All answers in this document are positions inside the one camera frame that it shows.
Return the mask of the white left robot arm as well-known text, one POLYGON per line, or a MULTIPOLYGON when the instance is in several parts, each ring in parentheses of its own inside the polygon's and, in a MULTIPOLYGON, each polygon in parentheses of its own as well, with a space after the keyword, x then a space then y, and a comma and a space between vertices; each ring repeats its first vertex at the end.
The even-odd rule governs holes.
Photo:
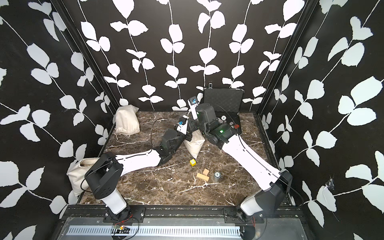
POLYGON ((96 163, 85 173, 84 180, 94 198, 107 206, 110 222, 120 224, 133 217, 132 210, 117 189, 120 178, 136 170, 157 167, 172 159, 184 140, 192 139, 189 118, 182 116, 174 129, 168 129, 162 136, 161 144, 152 149, 130 155, 102 154, 96 163))

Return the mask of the cream cloth bag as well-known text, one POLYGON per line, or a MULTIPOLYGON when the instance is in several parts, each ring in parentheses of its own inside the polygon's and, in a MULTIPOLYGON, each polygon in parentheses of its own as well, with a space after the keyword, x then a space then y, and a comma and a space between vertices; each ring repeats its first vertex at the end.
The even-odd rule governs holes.
POLYGON ((140 132, 140 124, 136 113, 139 108, 133 105, 122 106, 117 109, 114 116, 115 131, 122 135, 134 135, 140 132))
POLYGON ((205 138, 200 130, 196 130, 192 133, 192 139, 190 141, 184 140, 187 150, 194 159, 198 157, 204 142, 205 138))
POLYGON ((67 171, 67 176, 69 177, 73 193, 76 197, 89 188, 87 181, 83 182, 83 180, 85 179, 86 172, 98 161, 98 159, 99 158, 85 158, 70 165, 67 171))

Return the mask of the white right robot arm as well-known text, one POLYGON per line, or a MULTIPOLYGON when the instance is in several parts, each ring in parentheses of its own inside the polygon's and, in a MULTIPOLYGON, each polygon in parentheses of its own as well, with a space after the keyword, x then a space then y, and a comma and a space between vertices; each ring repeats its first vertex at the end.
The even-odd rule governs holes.
POLYGON ((231 214, 242 223, 254 215, 273 214, 291 190, 292 175, 281 172, 260 157, 237 132, 235 127, 216 117, 214 107, 208 103, 190 103, 193 116, 191 129, 199 130, 212 144, 235 159, 258 183, 261 191, 246 197, 231 214))

